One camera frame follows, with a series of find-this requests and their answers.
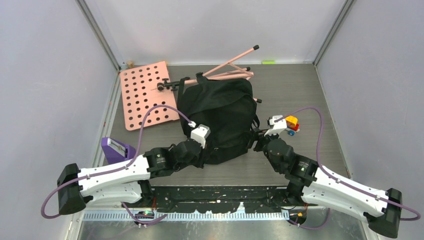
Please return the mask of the black backpack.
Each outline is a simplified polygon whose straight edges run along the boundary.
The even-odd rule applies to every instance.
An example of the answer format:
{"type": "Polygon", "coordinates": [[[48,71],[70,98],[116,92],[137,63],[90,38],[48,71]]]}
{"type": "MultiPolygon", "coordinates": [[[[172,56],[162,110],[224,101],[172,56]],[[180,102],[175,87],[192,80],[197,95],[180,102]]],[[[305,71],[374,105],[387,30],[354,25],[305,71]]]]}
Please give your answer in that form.
{"type": "Polygon", "coordinates": [[[187,86],[188,80],[179,81],[176,106],[189,120],[210,129],[201,161],[218,165],[246,154],[252,130],[260,125],[251,82],[199,75],[196,85],[187,86]]]}

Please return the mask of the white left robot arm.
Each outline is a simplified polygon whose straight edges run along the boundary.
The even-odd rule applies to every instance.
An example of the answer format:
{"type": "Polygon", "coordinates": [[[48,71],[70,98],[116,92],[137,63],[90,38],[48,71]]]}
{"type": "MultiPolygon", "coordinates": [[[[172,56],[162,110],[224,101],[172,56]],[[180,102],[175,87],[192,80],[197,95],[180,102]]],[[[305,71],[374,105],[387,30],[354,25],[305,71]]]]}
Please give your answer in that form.
{"type": "Polygon", "coordinates": [[[58,212],[78,213],[86,207],[113,203],[148,207],[153,193],[147,182],[167,177],[187,166],[203,167],[204,145],[189,138],[170,147],[156,147],[133,159],[94,168],[71,163],[57,179],[58,212]]]}

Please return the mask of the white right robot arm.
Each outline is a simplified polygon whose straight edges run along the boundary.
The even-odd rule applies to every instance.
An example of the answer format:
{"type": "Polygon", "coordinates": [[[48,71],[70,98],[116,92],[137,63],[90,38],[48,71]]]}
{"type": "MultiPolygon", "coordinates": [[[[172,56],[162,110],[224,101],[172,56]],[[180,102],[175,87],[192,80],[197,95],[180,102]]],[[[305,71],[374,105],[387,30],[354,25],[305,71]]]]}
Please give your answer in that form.
{"type": "Polygon", "coordinates": [[[261,137],[254,151],[263,152],[274,171],[289,181],[285,199],[291,205],[318,205],[355,217],[377,234],[396,239],[402,193],[380,190],[345,178],[317,161],[294,152],[274,136],[261,137]]]}

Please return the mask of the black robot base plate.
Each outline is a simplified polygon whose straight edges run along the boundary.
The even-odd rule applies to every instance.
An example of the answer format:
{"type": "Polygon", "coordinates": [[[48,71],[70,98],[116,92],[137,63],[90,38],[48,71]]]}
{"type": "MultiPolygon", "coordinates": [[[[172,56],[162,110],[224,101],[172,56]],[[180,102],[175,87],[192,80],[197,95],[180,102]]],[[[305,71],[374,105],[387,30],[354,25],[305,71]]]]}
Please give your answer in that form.
{"type": "Polygon", "coordinates": [[[285,186],[154,186],[129,208],[150,208],[160,213],[234,213],[244,207],[248,214],[277,213],[303,207],[300,197],[285,186]]]}

